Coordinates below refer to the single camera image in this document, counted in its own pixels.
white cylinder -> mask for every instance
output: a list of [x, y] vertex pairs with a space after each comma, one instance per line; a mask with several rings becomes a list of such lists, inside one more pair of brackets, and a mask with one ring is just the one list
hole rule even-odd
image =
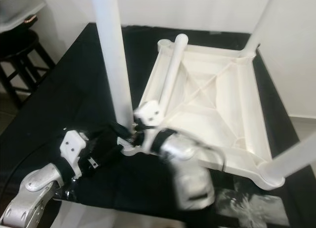
[[267, 181], [278, 183], [314, 160], [316, 160], [316, 133], [278, 155], [271, 162], [261, 164], [259, 170]]
[[117, 122], [130, 131], [133, 108], [130, 97], [117, 0], [92, 0], [104, 63]]
[[264, 30], [268, 27], [268, 24], [273, 18], [273, 14], [276, 11], [279, 0], [269, 0], [257, 25], [254, 28], [245, 48], [241, 51], [241, 57], [256, 55], [256, 49], [260, 43]]
[[179, 34], [176, 37], [174, 42], [174, 49], [172, 53], [172, 57], [168, 66], [168, 72], [164, 81], [159, 106], [162, 110], [162, 113], [165, 114], [169, 100], [172, 94], [172, 90], [174, 87], [175, 80], [177, 78], [178, 69], [181, 63], [181, 59], [183, 56], [183, 52], [188, 44], [188, 37], [185, 34]]

